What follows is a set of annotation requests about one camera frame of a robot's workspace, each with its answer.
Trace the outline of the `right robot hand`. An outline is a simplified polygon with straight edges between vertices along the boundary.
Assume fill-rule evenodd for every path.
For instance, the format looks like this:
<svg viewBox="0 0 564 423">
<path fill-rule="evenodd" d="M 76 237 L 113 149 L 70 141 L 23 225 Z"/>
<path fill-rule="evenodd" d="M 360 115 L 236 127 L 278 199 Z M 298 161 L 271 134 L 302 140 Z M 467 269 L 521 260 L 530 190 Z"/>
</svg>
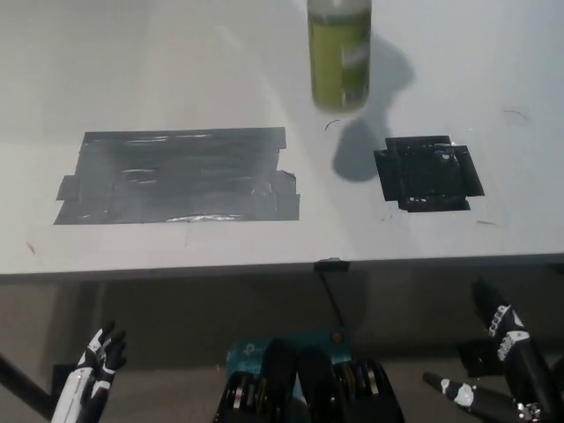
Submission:
<svg viewBox="0 0 564 423">
<path fill-rule="evenodd" d="M 423 374 L 423 381 L 484 422 L 562 422 L 563 399 L 556 378 L 515 308 L 484 279 L 472 284 L 471 293 L 510 395 L 430 372 Z"/>
</svg>

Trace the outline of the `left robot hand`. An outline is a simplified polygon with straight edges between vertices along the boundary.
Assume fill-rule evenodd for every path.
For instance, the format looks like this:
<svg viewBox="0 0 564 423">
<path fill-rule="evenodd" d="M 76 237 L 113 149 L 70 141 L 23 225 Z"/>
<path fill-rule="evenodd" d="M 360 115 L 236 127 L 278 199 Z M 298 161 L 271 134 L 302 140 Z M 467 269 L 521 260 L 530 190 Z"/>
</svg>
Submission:
<svg viewBox="0 0 564 423">
<path fill-rule="evenodd" d="M 51 423 L 98 423 L 104 412 L 115 375 L 125 365 L 126 332 L 115 322 L 103 325 L 82 352 L 68 375 Z"/>
</svg>

